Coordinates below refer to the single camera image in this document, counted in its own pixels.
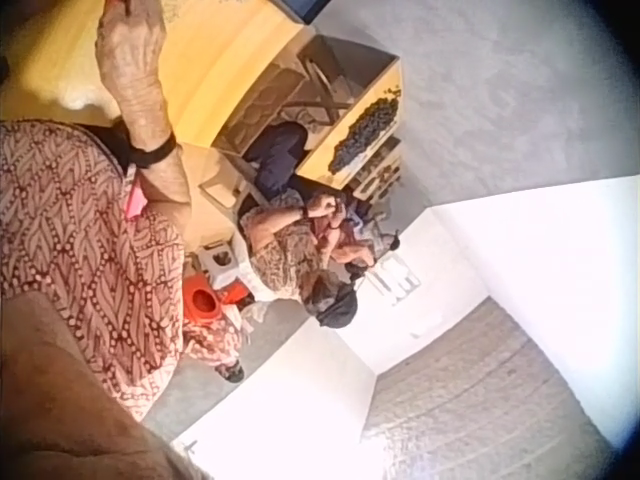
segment black wristband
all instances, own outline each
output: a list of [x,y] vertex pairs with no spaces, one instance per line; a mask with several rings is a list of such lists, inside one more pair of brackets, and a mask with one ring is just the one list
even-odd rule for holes
[[178,141],[173,132],[169,138],[155,150],[147,152],[131,145],[131,163],[138,168],[149,168],[151,165],[160,163],[167,158],[177,148]]

